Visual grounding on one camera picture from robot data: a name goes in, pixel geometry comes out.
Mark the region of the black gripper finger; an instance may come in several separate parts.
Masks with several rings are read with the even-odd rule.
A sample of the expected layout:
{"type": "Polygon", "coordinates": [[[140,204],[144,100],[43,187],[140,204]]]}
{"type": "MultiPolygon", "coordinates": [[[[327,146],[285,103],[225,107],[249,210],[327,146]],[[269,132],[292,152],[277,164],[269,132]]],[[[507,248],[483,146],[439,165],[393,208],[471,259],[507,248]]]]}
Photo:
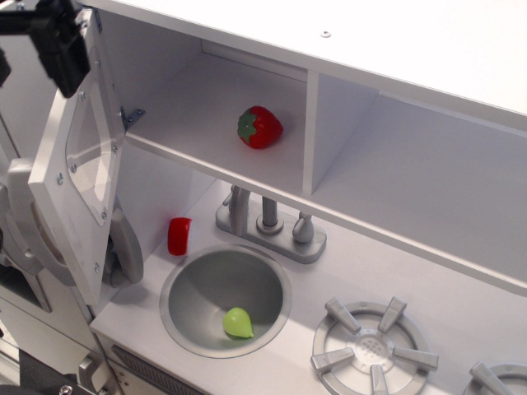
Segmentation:
{"type": "Polygon", "coordinates": [[[39,59],[64,98],[71,98],[91,70],[79,26],[46,25],[30,33],[39,59]]]}
{"type": "Polygon", "coordinates": [[[11,67],[7,61],[5,52],[0,49],[0,86],[3,86],[11,74],[11,67]]]}

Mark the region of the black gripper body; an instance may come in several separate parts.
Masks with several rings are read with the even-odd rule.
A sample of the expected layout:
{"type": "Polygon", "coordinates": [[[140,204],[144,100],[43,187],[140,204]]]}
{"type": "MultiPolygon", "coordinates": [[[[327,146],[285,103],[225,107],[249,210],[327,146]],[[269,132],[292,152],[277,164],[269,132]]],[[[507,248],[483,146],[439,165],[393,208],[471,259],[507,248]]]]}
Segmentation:
{"type": "Polygon", "coordinates": [[[1,35],[29,35],[44,41],[73,41],[80,35],[75,1],[38,1],[33,10],[1,11],[1,35]]]}

